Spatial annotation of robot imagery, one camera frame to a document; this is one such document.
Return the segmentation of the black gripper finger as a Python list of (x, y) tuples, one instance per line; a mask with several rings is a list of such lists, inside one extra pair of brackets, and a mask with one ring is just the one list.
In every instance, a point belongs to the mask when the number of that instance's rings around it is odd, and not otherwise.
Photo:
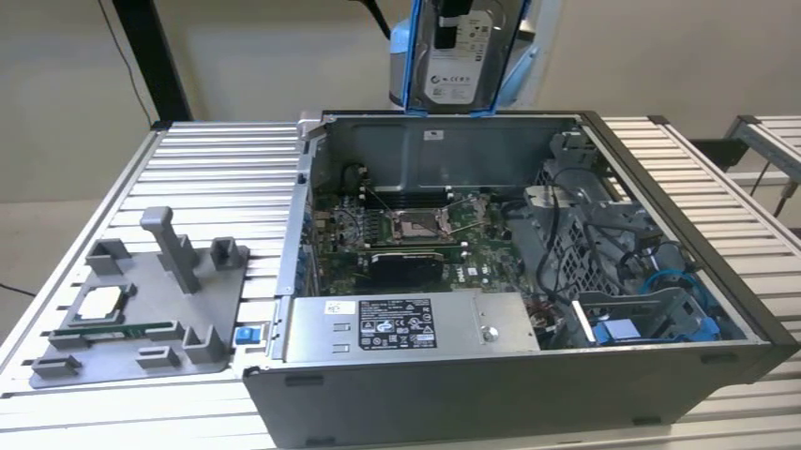
[(471, 11), (471, 0), (439, 0), (435, 2), (435, 48), (453, 49), (461, 18)]

